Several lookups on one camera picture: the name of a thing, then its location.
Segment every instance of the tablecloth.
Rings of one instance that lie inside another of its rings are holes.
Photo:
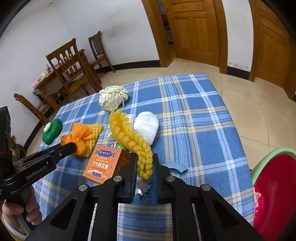
[[[124,87],[129,99],[123,112],[151,111],[159,119],[151,148],[160,163],[182,163],[189,170],[176,176],[190,185],[210,184],[252,223],[254,198],[246,156],[232,118],[207,76],[167,76]],[[109,112],[100,107],[99,93],[63,106],[55,118],[63,122],[60,136],[71,133],[73,122],[101,123],[104,129],[97,143],[111,145],[106,141]],[[60,142],[60,136],[52,145]],[[42,143],[39,150],[47,147]],[[83,177],[87,161],[70,155],[35,184],[43,218],[78,185],[94,185]],[[149,192],[132,204],[120,204],[118,240],[173,240],[171,206],[157,205]]]

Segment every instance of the wooden door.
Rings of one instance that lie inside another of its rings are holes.
[[[291,61],[292,40],[272,10],[261,0],[256,0],[256,4],[260,24],[260,53],[256,76],[284,88]]]
[[[163,0],[176,57],[219,65],[219,39],[213,0]]]

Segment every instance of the blue label on box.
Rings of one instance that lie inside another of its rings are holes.
[[[96,172],[93,172],[93,175],[94,176],[97,176],[97,177],[101,177],[102,176],[100,173],[96,173]]]
[[[104,157],[114,157],[115,152],[107,151],[107,150],[97,150],[96,154],[98,156],[104,156]]]

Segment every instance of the metal bolt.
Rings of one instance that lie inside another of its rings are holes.
[[[120,182],[122,180],[122,176],[115,176],[115,177],[113,177],[113,180],[115,182]]]
[[[79,186],[78,189],[83,192],[83,191],[85,191],[87,189],[87,185],[82,184],[82,185]]]
[[[173,181],[175,181],[176,180],[176,178],[174,177],[174,176],[168,176],[167,177],[167,181],[168,182],[173,182]]]
[[[209,191],[209,190],[211,190],[211,186],[208,185],[208,184],[204,184],[204,185],[202,185],[202,189],[203,189],[204,191]]]

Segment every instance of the human hand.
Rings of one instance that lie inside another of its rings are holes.
[[[28,213],[27,221],[29,223],[32,223],[33,225],[38,225],[42,221],[42,214],[40,212],[40,206],[36,201],[35,190],[32,186],[30,186],[30,193],[31,197],[26,205],[26,211]],[[6,222],[18,232],[26,234],[13,216],[21,214],[23,211],[24,209],[22,206],[12,202],[7,202],[6,200],[2,206],[3,217],[6,220]]]

